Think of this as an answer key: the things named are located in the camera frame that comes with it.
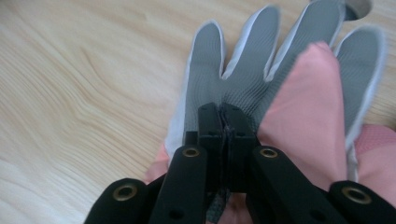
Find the light wood surface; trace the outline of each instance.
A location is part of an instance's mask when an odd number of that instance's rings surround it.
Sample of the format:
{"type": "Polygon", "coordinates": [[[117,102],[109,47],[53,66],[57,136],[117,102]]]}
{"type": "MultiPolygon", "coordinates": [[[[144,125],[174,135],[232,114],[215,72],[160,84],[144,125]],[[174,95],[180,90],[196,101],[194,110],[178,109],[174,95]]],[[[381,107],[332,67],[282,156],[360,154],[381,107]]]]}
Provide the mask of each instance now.
{"type": "MultiPolygon", "coordinates": [[[[1,0],[0,223],[81,223],[113,181],[142,178],[181,88],[191,40],[217,20],[232,54],[246,19],[280,5],[280,41],[308,0],[1,0]]],[[[366,122],[396,129],[396,2],[345,24],[388,35],[366,122]]]]}

